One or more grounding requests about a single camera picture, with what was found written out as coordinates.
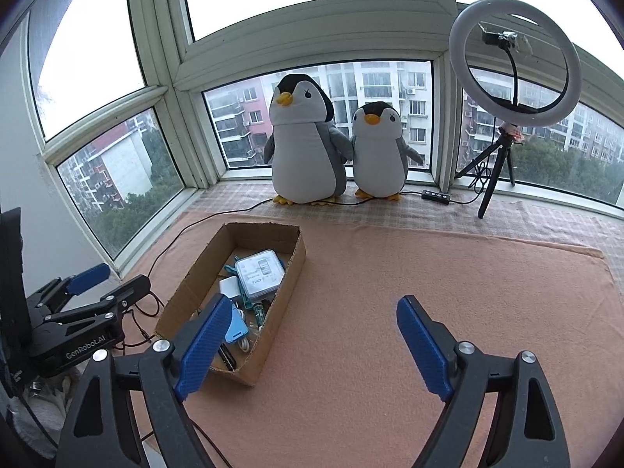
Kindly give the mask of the large plush penguin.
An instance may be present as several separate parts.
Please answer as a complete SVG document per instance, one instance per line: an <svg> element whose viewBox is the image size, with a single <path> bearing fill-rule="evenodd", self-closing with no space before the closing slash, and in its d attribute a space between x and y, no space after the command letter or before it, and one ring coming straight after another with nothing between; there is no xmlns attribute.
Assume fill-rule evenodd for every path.
<svg viewBox="0 0 624 468"><path fill-rule="evenodd" d="M291 73L275 87L269 115L273 131L263 159L272 168L273 202L334 203L346 190L354 150L334 125L329 96L311 76Z"/></svg>

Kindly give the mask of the white charger block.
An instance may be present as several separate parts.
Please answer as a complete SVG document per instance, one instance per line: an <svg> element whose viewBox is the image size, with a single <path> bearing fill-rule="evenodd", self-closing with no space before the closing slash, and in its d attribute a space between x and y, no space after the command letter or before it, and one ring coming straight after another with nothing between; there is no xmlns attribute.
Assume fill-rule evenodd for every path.
<svg viewBox="0 0 624 468"><path fill-rule="evenodd" d="M239 280L236 276L229 276L219 281L219 292L229 298L230 301L240 302L242 294Z"/></svg>

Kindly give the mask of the small plush penguin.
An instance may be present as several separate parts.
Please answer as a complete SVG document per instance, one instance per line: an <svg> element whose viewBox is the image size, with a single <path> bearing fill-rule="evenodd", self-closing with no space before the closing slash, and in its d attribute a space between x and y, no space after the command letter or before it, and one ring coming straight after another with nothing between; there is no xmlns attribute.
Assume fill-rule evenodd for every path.
<svg viewBox="0 0 624 468"><path fill-rule="evenodd" d="M354 112L352 130L355 195L400 200L410 161L423 165L424 158L404 140L399 112L385 101L367 103Z"/></svg>

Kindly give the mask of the clear plastic phone case box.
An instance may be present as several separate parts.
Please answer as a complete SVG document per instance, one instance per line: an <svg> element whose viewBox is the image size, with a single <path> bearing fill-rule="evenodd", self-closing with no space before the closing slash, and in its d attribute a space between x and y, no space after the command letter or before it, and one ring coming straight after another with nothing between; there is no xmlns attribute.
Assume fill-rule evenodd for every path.
<svg viewBox="0 0 624 468"><path fill-rule="evenodd" d="M273 249L237 260L235 270L245 297L253 302L276 292L285 276L285 267Z"/></svg>

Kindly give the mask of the black tripod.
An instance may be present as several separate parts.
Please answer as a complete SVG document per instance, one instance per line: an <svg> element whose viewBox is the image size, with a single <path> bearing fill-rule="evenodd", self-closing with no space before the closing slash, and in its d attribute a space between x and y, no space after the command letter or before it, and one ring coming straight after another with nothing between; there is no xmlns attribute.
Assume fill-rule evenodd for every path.
<svg viewBox="0 0 624 468"><path fill-rule="evenodd" d="M468 165L464 166L458 172L455 173L455 179L466 176L469 172L475 170L476 177L471 183L472 186L476 185L479 179L487 180L486 189L484 189L483 199L478 209L478 218L482 219L486 214L486 210L492 200L495 187L499 181L503 165L507 165L510 182L515 185L514 168L512 163L511 151L515 144L522 145L525 141L523 133L516 125L503 124L498 127L499 137L495 142L487 146L482 150ZM482 167L482 164L486 162L490 156L495 153L496 158L491 171L486 172L486 167Z"/></svg>

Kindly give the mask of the open cardboard box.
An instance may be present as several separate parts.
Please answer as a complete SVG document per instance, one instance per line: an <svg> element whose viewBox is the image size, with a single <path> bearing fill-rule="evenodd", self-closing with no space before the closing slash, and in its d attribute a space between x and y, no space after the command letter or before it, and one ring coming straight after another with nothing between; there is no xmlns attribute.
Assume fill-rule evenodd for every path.
<svg viewBox="0 0 624 468"><path fill-rule="evenodd" d="M236 258L243 259L269 249L276 252L278 260L284 264L285 277L278 289L266 297L270 305L263 326L258 333L251 335L248 352L244 353L236 346L229 349L237 362L236 370L229 371L220 356L215 356L211 365L219 376L255 386L306 261L303 234L297 226L272 222L223 224L168 300L156 322L156 332L164 338L174 338L183 324L219 292L218 281L226 277L224 267L227 264L233 264Z"/></svg>

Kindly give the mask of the blue folding phone stand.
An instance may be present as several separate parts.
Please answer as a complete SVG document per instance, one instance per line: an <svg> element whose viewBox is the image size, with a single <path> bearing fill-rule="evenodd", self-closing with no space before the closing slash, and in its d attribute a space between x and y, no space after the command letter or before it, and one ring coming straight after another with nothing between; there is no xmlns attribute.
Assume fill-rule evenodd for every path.
<svg viewBox="0 0 624 468"><path fill-rule="evenodd" d="M248 325L245 323L244 314L236 305L232 305L229 327L224 335L226 344L236 343L239 339L248 336Z"/></svg>

